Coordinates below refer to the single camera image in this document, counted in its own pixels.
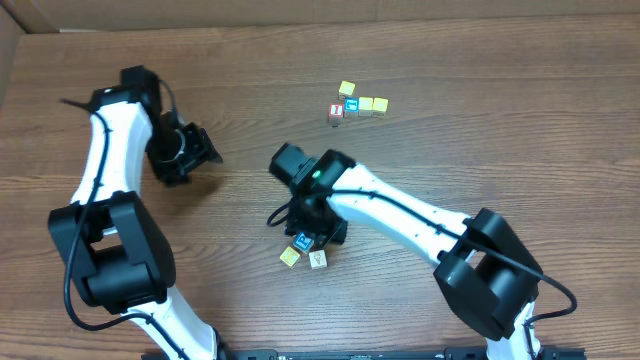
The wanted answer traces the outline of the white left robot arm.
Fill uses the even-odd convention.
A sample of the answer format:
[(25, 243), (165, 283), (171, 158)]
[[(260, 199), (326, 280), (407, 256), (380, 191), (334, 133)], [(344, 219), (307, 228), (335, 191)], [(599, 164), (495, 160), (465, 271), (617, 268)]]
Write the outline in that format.
[(78, 189), (51, 211), (49, 233), (64, 262), (64, 307), (87, 331), (132, 322), (168, 359), (230, 359), (219, 333), (177, 289), (173, 252), (140, 197), (143, 162), (168, 186), (221, 157), (206, 131), (162, 109), (164, 82), (95, 91), (80, 104), (92, 138)]

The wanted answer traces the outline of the yellow K letter block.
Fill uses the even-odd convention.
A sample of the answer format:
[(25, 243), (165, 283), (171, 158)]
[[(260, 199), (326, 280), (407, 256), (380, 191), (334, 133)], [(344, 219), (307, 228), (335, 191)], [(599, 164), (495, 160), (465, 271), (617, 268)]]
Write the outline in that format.
[(279, 256), (280, 261), (286, 264), (289, 268), (294, 268), (300, 258), (300, 253), (290, 246), (286, 247)]

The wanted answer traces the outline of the blue P letter block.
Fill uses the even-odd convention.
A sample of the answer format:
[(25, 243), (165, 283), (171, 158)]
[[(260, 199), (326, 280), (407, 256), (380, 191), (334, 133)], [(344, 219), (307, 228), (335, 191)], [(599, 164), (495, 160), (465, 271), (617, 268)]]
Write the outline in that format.
[(308, 254), (314, 246), (314, 239), (308, 236), (307, 234), (305, 234), (304, 232), (299, 232), (295, 236), (295, 239), (293, 241), (293, 246), (297, 250), (305, 254)]

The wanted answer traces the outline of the white ice cream block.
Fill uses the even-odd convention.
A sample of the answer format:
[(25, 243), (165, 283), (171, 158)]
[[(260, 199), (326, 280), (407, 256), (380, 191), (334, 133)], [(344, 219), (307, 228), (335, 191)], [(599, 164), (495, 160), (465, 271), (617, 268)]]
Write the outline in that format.
[(312, 270), (326, 268), (328, 266), (326, 252), (324, 250), (310, 252), (308, 257)]

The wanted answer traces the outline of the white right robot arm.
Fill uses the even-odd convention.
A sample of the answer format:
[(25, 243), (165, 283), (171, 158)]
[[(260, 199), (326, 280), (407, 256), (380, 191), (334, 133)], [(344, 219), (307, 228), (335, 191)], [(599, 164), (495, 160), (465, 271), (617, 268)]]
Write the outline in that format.
[(322, 249), (343, 243), (349, 223), (367, 225), (433, 266), (451, 311), (486, 339), (488, 358), (538, 357), (541, 345), (528, 321), (541, 268), (501, 215), (430, 205), (335, 150), (315, 158), (286, 144), (269, 171), (292, 195), (287, 235), (303, 234)]

